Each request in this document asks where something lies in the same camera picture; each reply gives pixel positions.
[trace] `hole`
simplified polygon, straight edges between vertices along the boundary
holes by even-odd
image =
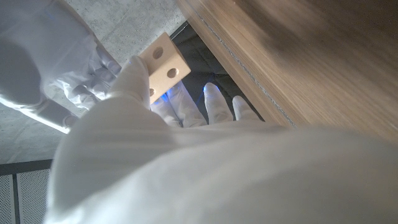
[[[167,72],[167,77],[169,78],[174,78],[176,75],[178,75],[178,69],[172,68]]]
[[[159,59],[161,56],[163,55],[163,48],[162,47],[158,47],[154,50],[154,59]]]
[[[155,90],[153,88],[149,89],[149,96],[153,96],[155,94]]]

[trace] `wooden block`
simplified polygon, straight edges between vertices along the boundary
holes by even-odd
[[[191,72],[167,33],[146,48],[140,58],[148,66],[151,104]]]

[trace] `perforated metal panel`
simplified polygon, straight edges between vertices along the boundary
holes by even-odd
[[[15,224],[12,175],[0,176],[0,223]]]
[[[49,174],[48,169],[17,174],[21,224],[43,222]]]

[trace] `white sleeve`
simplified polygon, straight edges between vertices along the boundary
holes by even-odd
[[[398,150],[378,140],[254,121],[170,128],[129,98],[89,114],[58,149],[46,223],[398,221]]]

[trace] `wooden panel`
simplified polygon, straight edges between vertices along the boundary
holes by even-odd
[[[265,120],[398,142],[394,0],[177,0]]]

